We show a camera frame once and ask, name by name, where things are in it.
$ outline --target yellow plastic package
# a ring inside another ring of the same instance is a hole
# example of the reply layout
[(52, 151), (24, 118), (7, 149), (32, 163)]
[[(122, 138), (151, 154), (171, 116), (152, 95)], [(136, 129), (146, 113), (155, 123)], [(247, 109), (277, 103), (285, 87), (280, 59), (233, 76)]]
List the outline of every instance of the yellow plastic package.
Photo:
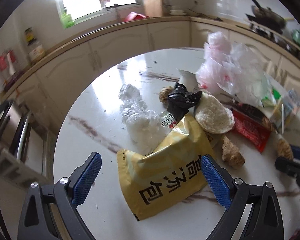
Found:
[(121, 190), (136, 219), (154, 216), (206, 186), (200, 160), (205, 154), (214, 157), (206, 134), (189, 113), (152, 154), (118, 151)]

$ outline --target blue gripper pad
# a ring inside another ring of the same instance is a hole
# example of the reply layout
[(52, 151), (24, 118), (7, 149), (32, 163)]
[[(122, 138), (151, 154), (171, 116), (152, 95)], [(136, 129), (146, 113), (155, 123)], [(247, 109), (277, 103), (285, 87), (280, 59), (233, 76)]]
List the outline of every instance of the blue gripper pad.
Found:
[(201, 157), (201, 170), (218, 203), (228, 209), (231, 205), (230, 189), (208, 157)]
[(96, 154), (91, 160), (81, 177), (78, 179), (77, 184), (73, 189), (72, 204), (76, 208), (78, 205), (83, 204), (85, 201), (93, 182), (95, 181), (100, 169), (102, 159), (100, 154)]

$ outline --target crumpled black plastic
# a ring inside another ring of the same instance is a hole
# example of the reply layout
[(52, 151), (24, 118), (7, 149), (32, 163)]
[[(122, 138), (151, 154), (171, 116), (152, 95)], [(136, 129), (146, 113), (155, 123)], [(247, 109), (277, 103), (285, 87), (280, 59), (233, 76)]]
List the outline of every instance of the crumpled black plastic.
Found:
[(167, 98), (167, 111), (179, 122), (189, 112), (189, 108), (199, 103), (201, 95), (202, 91), (196, 93), (188, 92), (183, 84), (176, 83), (174, 90)]

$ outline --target silver bolt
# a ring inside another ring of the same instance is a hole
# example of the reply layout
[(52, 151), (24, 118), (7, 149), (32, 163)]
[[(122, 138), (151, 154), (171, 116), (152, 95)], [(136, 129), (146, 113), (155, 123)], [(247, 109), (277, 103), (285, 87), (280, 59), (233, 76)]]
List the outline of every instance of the silver bolt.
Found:
[(269, 181), (266, 182), (266, 186), (267, 186), (268, 188), (272, 188), (272, 187), (273, 187), (273, 186), (272, 186), (272, 183), (269, 182)]
[(60, 179), (61, 184), (66, 184), (68, 182), (68, 178), (64, 177)]
[(34, 188), (34, 187), (37, 187), (38, 186), (38, 183), (37, 182), (33, 182), (31, 183), (31, 187)]
[(243, 181), (242, 181), (242, 179), (236, 178), (236, 179), (234, 180), (234, 183), (235, 183), (235, 184), (238, 184), (238, 185), (241, 185), (241, 184), (243, 183)]

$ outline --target round table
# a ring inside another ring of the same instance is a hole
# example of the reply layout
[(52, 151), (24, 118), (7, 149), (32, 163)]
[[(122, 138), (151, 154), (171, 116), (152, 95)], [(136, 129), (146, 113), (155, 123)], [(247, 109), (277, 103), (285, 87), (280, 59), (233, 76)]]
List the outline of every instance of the round table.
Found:
[[(148, 219), (137, 221), (130, 211), (119, 185), (116, 152), (129, 149), (138, 152), (119, 111), (118, 93), (123, 84), (140, 89), (148, 105), (158, 113), (164, 111), (159, 91), (174, 85), (178, 69), (195, 73), (204, 62), (202, 49), (165, 49), (133, 57), (112, 67), (93, 81), (71, 107), (62, 124), (55, 155), (54, 181), (70, 176), (91, 152), (102, 156), (102, 168), (84, 204), (77, 210), (97, 240), (120, 239), (206, 239), (225, 209), (216, 203), (209, 186), (182, 202)], [(284, 89), (274, 81), (279, 92)], [(274, 167), (276, 151), (274, 134), (260, 154), (250, 141), (231, 132), (246, 162), (234, 170), (221, 160), (221, 143), (215, 146), (216, 161), (232, 177), (248, 184), (263, 185), (270, 181), (278, 195), (285, 239), (300, 226), (300, 190), (294, 179)], [(300, 146), (300, 112), (287, 127), (284, 137)], [(251, 205), (247, 205), (232, 239), (238, 239), (244, 228)]]

